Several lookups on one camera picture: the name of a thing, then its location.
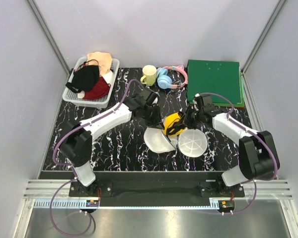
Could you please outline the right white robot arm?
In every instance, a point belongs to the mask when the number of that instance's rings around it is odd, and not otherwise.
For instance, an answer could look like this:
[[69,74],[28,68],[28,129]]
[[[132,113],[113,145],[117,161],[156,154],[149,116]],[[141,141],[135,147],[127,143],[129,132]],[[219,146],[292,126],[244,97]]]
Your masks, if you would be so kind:
[[274,180],[280,168],[272,134],[245,126],[231,116],[233,111],[233,103],[225,97],[200,93],[193,97],[193,105],[179,122],[188,129],[208,124],[238,146],[239,164],[222,173],[222,180],[215,185],[217,194],[223,197],[232,193],[234,185],[257,179]]

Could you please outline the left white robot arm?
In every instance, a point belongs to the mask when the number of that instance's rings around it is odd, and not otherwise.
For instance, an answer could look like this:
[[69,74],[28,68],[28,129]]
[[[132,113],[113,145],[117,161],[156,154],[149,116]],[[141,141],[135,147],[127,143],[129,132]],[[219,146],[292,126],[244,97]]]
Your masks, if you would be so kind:
[[164,129],[158,103],[159,95],[145,88],[133,96],[124,95],[115,106],[97,116],[70,123],[70,130],[59,141],[58,149],[69,160],[84,195],[93,196],[97,192],[96,175],[90,165],[92,143],[132,119],[144,119],[148,127]]

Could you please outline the yellow bra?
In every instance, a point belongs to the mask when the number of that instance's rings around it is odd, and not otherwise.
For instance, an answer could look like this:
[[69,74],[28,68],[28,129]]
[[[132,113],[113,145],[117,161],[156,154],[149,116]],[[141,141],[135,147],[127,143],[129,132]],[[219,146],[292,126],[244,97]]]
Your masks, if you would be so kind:
[[186,126],[181,122],[184,117],[184,113],[181,111],[175,112],[164,118],[164,130],[163,133],[166,136],[176,136],[184,132]]

